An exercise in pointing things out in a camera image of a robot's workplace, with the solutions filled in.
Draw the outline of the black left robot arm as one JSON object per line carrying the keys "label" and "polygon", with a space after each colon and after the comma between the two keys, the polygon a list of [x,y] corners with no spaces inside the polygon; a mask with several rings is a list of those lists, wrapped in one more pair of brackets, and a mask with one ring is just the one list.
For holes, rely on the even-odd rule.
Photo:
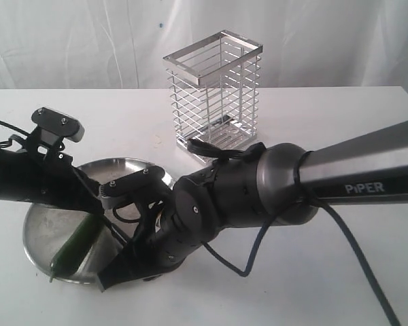
{"label": "black left robot arm", "polygon": [[58,209],[103,214],[99,183],[59,155],[45,163],[29,153],[0,149],[0,200],[45,204]]}

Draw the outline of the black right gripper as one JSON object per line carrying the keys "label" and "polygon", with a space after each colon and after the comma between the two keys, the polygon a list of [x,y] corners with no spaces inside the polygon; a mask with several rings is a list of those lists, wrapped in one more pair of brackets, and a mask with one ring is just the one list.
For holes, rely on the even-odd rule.
{"label": "black right gripper", "polygon": [[152,216],[147,230],[97,273],[97,286],[104,292],[122,283],[152,280],[178,268],[205,242],[207,205],[167,203]]}

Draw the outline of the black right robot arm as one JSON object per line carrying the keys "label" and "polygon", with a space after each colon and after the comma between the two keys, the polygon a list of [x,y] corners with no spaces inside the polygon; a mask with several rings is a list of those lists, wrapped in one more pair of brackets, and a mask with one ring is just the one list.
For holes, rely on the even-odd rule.
{"label": "black right robot arm", "polygon": [[96,275],[101,290],[173,271],[226,228],[301,225],[321,204],[408,203],[408,121],[316,151],[292,143],[222,150],[198,140],[188,149],[213,161],[171,187],[155,166],[102,185],[105,209],[132,203],[141,217]]}

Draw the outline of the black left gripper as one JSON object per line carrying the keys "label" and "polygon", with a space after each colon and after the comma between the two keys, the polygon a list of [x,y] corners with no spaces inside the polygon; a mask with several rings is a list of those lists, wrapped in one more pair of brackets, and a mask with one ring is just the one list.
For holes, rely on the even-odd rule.
{"label": "black left gripper", "polygon": [[73,158],[67,154],[38,154],[41,168],[38,204],[59,209],[104,213],[98,199],[99,183],[73,166]]}

